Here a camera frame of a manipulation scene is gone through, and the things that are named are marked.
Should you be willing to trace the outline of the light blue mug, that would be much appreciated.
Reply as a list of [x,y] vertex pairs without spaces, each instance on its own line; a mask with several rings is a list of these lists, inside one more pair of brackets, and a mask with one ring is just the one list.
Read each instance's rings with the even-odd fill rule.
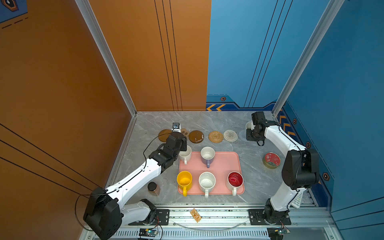
[[246,129],[252,129],[252,127],[253,127],[253,122],[246,123]]

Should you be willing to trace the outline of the light blue woven coaster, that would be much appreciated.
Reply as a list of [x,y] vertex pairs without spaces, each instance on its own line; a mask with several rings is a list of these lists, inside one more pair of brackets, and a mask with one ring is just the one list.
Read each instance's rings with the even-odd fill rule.
[[247,141],[247,135],[246,135],[246,130],[241,130],[239,132],[239,138],[241,141],[246,142]]

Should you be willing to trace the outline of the light round wooden coaster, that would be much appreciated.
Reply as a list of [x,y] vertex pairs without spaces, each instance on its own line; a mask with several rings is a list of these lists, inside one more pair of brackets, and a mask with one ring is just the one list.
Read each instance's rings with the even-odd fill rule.
[[159,132],[159,134],[158,134],[158,139],[159,139],[161,142],[165,143],[165,142],[167,141],[167,139],[168,139],[168,137],[170,136],[171,133],[172,133],[172,131],[169,130],[169,129],[161,130],[161,131]]

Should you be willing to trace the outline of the cream white mug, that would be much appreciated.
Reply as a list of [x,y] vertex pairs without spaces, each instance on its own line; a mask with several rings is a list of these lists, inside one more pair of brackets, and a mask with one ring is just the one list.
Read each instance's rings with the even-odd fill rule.
[[188,164],[188,161],[191,159],[191,157],[192,157],[192,148],[190,146],[187,146],[186,151],[179,152],[179,159],[185,165]]

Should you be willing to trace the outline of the multicolour woven round coaster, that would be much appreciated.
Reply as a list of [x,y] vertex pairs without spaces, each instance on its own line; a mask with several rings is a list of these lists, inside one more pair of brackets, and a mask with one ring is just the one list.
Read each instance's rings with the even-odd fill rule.
[[224,139],[228,142],[235,142],[238,140],[238,134],[233,130],[226,130],[223,133]]

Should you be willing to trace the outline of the cork paw print coaster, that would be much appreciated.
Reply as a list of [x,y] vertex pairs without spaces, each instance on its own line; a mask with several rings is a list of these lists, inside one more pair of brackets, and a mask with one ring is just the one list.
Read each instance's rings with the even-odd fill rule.
[[182,128],[182,129],[181,129],[181,133],[182,133],[183,135],[185,135],[186,137],[188,137],[189,134],[190,134],[190,132],[189,132],[187,129],[185,129],[185,128]]

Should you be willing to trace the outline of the dark brown round coaster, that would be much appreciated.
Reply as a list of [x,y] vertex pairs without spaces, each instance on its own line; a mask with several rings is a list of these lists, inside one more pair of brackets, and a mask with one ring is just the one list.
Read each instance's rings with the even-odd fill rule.
[[189,140],[195,144],[201,143],[204,140],[204,137],[203,132],[198,130],[194,130],[189,133]]

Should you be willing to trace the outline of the woven rattan round coaster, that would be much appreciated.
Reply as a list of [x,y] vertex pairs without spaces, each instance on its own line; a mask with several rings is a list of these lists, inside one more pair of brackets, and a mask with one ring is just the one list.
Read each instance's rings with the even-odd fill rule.
[[217,144],[223,141],[224,135],[219,131],[212,131],[209,133],[208,138],[212,143]]

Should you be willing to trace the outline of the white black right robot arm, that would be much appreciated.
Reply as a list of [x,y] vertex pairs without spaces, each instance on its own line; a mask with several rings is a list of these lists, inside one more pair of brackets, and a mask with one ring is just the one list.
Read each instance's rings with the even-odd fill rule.
[[252,126],[246,130],[246,138],[261,147],[265,140],[269,140],[286,157],[282,168],[283,183],[267,200],[263,212],[268,224],[279,224],[289,216],[289,207],[295,199],[319,182],[319,154],[292,139],[278,122],[267,120],[264,112],[252,114]]

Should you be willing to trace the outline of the yellow mug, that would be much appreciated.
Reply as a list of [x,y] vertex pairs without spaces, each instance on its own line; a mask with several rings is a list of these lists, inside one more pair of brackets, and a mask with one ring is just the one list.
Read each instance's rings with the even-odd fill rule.
[[193,176],[188,171],[182,171],[177,176],[177,183],[179,188],[182,190],[182,194],[184,197],[188,195],[188,191],[193,186]]

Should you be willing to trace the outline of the white speckled mug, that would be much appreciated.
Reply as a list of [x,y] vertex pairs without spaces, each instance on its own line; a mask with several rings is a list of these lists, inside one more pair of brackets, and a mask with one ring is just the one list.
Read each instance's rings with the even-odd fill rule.
[[216,177],[211,172],[203,172],[199,176],[199,187],[206,199],[209,198],[210,192],[216,185]]

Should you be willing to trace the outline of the white calculator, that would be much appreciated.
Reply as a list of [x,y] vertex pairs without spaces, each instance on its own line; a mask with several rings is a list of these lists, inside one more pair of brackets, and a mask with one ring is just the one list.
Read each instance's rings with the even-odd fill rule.
[[296,194],[295,198],[290,203],[291,207],[294,207],[295,209],[299,209],[300,208],[301,202],[302,202],[302,198],[303,198],[303,194],[304,194],[305,191],[306,191],[305,188],[302,188],[302,189],[298,190],[298,193]]

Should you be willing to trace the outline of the green controller board left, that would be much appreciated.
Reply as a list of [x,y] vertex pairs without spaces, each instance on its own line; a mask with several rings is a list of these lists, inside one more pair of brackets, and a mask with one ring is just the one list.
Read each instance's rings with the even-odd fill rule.
[[140,229],[138,238],[144,239],[144,240],[153,240],[155,239],[159,234],[159,231],[156,229]]

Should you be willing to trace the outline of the black controller board right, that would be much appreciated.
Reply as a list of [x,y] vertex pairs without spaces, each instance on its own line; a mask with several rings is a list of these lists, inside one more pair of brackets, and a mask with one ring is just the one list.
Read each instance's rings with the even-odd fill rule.
[[279,229],[267,229],[271,240],[283,240],[284,236],[279,234]]

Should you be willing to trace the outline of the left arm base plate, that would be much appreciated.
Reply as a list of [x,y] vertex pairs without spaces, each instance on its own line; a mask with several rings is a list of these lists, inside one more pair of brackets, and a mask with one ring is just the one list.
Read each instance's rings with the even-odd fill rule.
[[154,226],[158,222],[160,223],[161,226],[167,226],[169,224],[169,220],[170,220],[170,210],[169,209],[157,209],[156,215],[151,222],[136,221],[136,222],[129,224],[129,226]]

